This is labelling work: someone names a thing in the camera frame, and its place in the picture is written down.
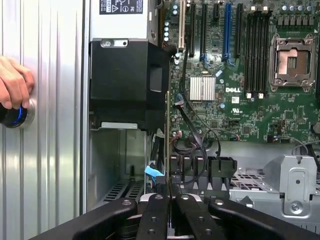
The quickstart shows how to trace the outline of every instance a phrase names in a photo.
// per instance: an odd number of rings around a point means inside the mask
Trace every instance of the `cpu socket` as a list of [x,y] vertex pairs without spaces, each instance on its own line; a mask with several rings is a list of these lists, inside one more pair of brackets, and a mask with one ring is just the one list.
[[308,93],[315,82],[316,41],[305,38],[280,38],[275,35],[270,47],[271,91],[281,87],[301,87]]

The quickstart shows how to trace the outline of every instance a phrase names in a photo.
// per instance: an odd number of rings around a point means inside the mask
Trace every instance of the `sheet metal panel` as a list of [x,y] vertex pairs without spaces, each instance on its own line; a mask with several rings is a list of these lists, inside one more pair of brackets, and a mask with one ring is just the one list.
[[0,239],[25,240],[80,213],[82,0],[0,0],[0,55],[32,70],[36,113],[0,127]]

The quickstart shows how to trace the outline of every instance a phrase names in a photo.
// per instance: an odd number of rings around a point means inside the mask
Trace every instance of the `green circuit board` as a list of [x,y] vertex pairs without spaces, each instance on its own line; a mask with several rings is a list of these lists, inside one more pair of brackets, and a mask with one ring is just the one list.
[[[229,57],[226,60],[225,12],[228,3],[231,3],[231,23],[228,39]],[[165,24],[168,27],[166,29],[168,38],[164,42],[165,45],[179,42],[180,4],[180,0],[172,1],[166,10]],[[191,4],[195,4],[195,22],[191,20],[191,11],[187,8],[185,25],[189,30],[192,25],[194,26],[194,56],[187,60],[186,91],[189,97],[192,93],[195,96],[199,93],[199,90],[191,86],[191,78],[210,78],[214,85],[214,90],[209,91],[210,100],[203,100],[201,96],[199,99],[191,100],[198,116],[211,128],[225,129],[238,134],[240,141],[262,143],[267,141],[269,135],[291,136],[304,143],[318,140],[318,135],[311,129],[320,120],[320,104],[316,90],[317,78],[320,77],[317,76],[319,2],[194,0]],[[239,4],[242,8],[241,16],[238,16]],[[202,29],[204,6],[206,7],[205,34]],[[257,10],[265,11],[257,17],[258,21],[260,17],[264,18],[264,21],[261,20],[259,23],[255,23],[255,18],[250,19]],[[201,53],[203,36],[205,36],[205,61]],[[293,47],[290,51],[280,50],[275,56],[273,52],[278,49],[275,43],[280,44],[279,39],[284,41],[292,39],[286,42],[290,44],[296,44],[298,40],[303,39],[305,45],[309,39],[311,45],[308,49],[312,50]],[[181,51],[179,59],[174,60],[172,67],[170,80],[172,107],[168,115],[170,134],[174,136],[180,132],[183,139],[187,138],[190,132],[179,111],[173,107],[173,103],[181,93],[184,52],[185,48]],[[298,68],[300,70],[302,68],[302,72],[304,69],[308,73],[312,72],[311,79],[303,83],[307,87],[301,85],[301,82],[300,85],[294,85],[295,78],[290,78],[293,79],[293,85],[286,85],[289,82],[285,80],[281,86],[275,85],[278,82],[272,82],[275,81],[273,77],[275,72],[287,75],[292,73],[290,76],[294,76],[295,73],[301,74]],[[186,112],[201,133],[207,131],[192,111],[187,108]],[[229,133],[217,132],[217,134],[221,140],[236,140]]]

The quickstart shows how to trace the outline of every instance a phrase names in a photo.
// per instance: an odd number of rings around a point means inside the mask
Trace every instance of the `hand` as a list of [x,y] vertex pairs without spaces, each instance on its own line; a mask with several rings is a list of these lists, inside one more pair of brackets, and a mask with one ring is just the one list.
[[29,107],[34,86],[31,71],[16,60],[0,56],[0,102],[6,109]]

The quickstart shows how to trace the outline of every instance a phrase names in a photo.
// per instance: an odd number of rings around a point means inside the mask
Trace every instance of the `silver heatsink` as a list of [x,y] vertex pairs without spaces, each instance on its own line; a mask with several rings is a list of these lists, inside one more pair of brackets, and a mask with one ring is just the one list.
[[216,78],[212,76],[197,76],[190,78],[191,101],[214,101],[216,93]]

